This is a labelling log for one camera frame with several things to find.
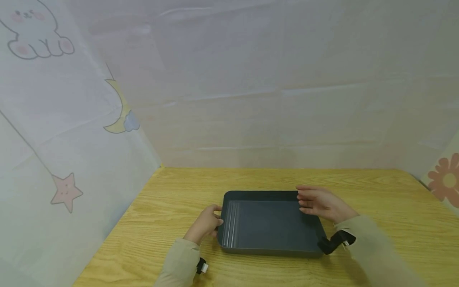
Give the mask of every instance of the hand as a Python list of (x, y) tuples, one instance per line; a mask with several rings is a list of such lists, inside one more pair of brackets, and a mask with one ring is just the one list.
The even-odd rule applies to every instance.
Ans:
[(317, 215), (334, 224), (358, 216), (352, 207), (325, 188), (297, 186), (297, 189), (300, 210), (305, 214)]
[(223, 219), (220, 219), (219, 215), (213, 213), (214, 211), (222, 211), (222, 207), (216, 204), (207, 206), (187, 231), (183, 239), (200, 245), (207, 235), (217, 237), (217, 231), (215, 229), (223, 224)]

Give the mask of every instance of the crescent moon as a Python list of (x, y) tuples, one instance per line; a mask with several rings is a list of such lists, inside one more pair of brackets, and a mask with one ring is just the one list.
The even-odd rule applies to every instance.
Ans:
[(119, 118), (111, 125), (104, 127), (104, 129), (108, 132), (119, 134), (126, 131), (126, 128), (124, 127), (124, 121), (126, 120), (126, 116), (131, 111), (131, 108), (129, 107), (126, 99), (124, 98), (124, 95), (121, 92), (118, 83), (113, 79), (106, 79), (105, 81), (109, 83), (110, 86), (112, 86), (112, 88), (116, 91), (121, 100), (121, 105), (123, 107), (121, 108), (121, 114), (119, 115)]

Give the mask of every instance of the wooden table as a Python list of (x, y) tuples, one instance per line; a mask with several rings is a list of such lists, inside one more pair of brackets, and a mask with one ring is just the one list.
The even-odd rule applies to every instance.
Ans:
[[(201, 210), (229, 190), (294, 190), (326, 186), (388, 234), (402, 257), (430, 286), (457, 286), (459, 219), (415, 178), (400, 170), (161, 168), (76, 280), (76, 287), (151, 287), (169, 247)], [(322, 221), (328, 236), (333, 225)], [(201, 245), (210, 267), (194, 286), (367, 286), (343, 248), (320, 259), (223, 253)]]

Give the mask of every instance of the orange flower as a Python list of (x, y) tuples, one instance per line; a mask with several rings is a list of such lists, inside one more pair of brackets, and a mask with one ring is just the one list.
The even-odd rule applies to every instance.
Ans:
[(453, 154), (451, 161), (447, 158), (438, 160), (435, 167), (437, 171), (431, 171), (427, 175), (432, 181), (429, 188), (440, 201), (445, 197), (454, 206), (459, 208), (459, 153)]

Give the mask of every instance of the beige sleeve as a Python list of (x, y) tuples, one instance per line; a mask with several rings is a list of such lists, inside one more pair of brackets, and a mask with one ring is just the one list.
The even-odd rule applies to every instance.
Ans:
[(170, 248), (154, 287), (189, 287), (199, 263), (199, 246), (177, 238)]
[(397, 254), (386, 235), (369, 217), (360, 215), (336, 225), (356, 237), (348, 246), (373, 287), (422, 287), (421, 278)]

